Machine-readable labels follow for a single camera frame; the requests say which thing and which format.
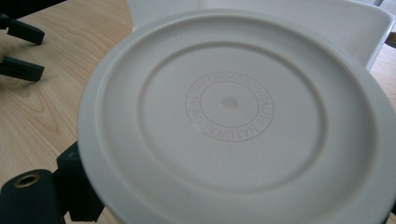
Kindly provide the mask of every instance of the metal grommet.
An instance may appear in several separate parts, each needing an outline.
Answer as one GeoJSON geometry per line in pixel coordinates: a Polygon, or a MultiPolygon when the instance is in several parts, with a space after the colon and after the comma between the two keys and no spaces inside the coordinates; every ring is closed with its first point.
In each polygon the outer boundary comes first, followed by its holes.
{"type": "Polygon", "coordinates": [[[15,181],[14,187],[18,189],[27,188],[35,184],[39,179],[40,179],[39,174],[24,175],[23,177],[15,181]]]}

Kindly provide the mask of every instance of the round plate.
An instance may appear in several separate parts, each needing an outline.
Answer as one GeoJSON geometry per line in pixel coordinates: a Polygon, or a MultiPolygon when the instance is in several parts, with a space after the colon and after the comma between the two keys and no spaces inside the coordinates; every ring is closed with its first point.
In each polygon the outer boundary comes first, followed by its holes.
{"type": "Polygon", "coordinates": [[[396,122],[351,56],[262,14],[202,10],[139,29],[84,92],[79,149],[130,223],[379,224],[396,122]]]}

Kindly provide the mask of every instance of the embossed logo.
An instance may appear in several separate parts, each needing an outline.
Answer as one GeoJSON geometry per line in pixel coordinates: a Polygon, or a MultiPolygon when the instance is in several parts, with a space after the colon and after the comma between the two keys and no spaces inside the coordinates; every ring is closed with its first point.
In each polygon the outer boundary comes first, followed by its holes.
{"type": "Polygon", "coordinates": [[[242,74],[219,72],[194,82],[186,97],[186,110],[202,133],[238,142],[257,137],[268,128],[274,105],[258,81],[242,74]]]}

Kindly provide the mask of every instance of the wooden floor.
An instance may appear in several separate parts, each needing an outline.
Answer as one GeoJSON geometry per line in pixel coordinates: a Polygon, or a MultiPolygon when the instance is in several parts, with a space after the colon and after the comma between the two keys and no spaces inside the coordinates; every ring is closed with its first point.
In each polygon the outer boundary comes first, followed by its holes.
{"type": "MultiPolygon", "coordinates": [[[[396,0],[383,7],[396,15],[396,0]]],[[[0,186],[30,170],[56,170],[56,158],[77,140],[78,104],[90,74],[132,31],[125,0],[68,0],[21,20],[46,32],[43,45],[1,31],[0,57],[46,69],[34,84],[0,76],[0,186]]],[[[396,49],[384,46],[371,73],[396,111],[396,49]]],[[[117,222],[106,210],[99,223],[117,222]]]]}

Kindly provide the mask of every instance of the inner circle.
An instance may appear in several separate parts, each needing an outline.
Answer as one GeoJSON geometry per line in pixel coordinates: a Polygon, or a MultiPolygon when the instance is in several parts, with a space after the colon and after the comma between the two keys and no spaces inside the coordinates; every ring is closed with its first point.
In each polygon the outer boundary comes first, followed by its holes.
{"type": "Polygon", "coordinates": [[[259,113],[259,100],[247,87],[232,81],[208,86],[200,99],[205,117],[224,128],[248,125],[259,113]]]}

